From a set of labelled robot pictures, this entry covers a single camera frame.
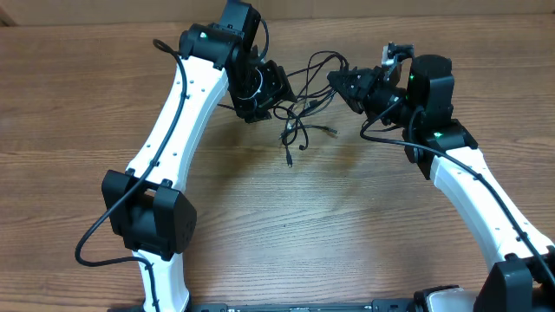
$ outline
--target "wooden surface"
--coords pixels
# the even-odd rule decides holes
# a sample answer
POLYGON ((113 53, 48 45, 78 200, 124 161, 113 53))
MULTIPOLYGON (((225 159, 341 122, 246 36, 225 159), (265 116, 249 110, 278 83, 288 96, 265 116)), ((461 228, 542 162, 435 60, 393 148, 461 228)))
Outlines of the wooden surface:
MULTIPOLYGON (((218 21, 226 0, 0 0, 16 25, 218 21)), ((267 19, 547 14, 555 0, 246 0, 267 19)))
MULTIPOLYGON (((137 264, 90 269, 73 253, 106 209, 106 170, 125 169, 166 99, 175 65, 152 38, 177 46, 188 27, 0 29, 2 311, 141 303, 137 264)), ((283 21, 270 31, 269 57, 288 72, 320 49, 374 67, 389 41, 450 57, 454 117, 515 204, 555 238, 555 16, 283 21)), ((340 134, 310 131, 309 149, 292 148, 288 168, 282 122, 247 125, 223 108, 212 116, 186 191, 199 213, 186 251, 194 301, 360 302, 447 283, 478 289, 487 273, 477 244, 402 149, 360 139, 363 117, 339 100, 312 119, 340 134)), ((84 256, 129 253, 104 224, 84 256)))

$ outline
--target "wooden table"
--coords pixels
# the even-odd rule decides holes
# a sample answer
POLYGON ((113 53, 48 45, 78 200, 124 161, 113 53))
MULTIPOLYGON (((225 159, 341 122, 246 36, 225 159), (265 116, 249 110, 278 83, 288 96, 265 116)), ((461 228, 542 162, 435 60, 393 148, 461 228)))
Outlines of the wooden table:
MULTIPOLYGON (((176 47, 188 27, 0 29, 1 310, 141 303, 136 263, 90 269, 73 253, 106 209, 106 170, 125 169, 166 99, 174 63, 152 38, 176 47)), ((554 15, 282 21, 270 31, 269 56, 288 72, 320 49, 374 67, 389 41, 450 57, 454 117, 515 204, 555 238, 554 15)), ((282 122, 247 125, 223 108, 212 116, 186 191, 199 213, 186 251, 193 300, 363 302, 447 283, 479 289, 487 272, 477 244, 402 149, 361 140, 363 117, 339 99, 312 119, 340 134, 310 131, 289 168, 282 122)), ((105 224, 84 256, 129 253, 105 224)))

